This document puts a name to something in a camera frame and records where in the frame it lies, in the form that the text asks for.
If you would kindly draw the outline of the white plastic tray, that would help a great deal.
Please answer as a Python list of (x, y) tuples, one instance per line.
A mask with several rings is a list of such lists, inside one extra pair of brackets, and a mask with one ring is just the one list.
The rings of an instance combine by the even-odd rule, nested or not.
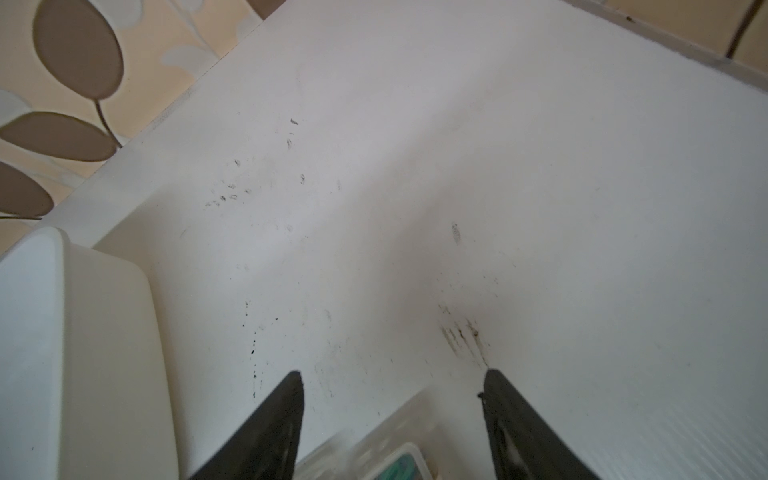
[(179, 475), (146, 275), (53, 227), (1, 260), (1, 475)]

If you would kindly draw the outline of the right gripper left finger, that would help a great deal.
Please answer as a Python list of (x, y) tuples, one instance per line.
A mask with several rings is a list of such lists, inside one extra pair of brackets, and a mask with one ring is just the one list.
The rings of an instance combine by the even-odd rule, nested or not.
[(304, 407), (301, 374), (291, 371), (192, 477), (291, 480)]

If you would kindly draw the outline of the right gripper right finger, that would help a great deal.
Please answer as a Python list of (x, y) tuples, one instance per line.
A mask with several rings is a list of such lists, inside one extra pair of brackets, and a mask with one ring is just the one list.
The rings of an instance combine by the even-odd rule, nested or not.
[(486, 371), (478, 398), (497, 479), (597, 477), (501, 371)]

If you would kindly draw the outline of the eleventh paper clip box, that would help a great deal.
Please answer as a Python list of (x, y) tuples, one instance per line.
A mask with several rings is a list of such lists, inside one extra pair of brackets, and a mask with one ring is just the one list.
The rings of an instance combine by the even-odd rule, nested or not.
[(296, 465), (295, 479), (454, 479), (462, 470), (428, 387), (366, 435), (331, 436)]

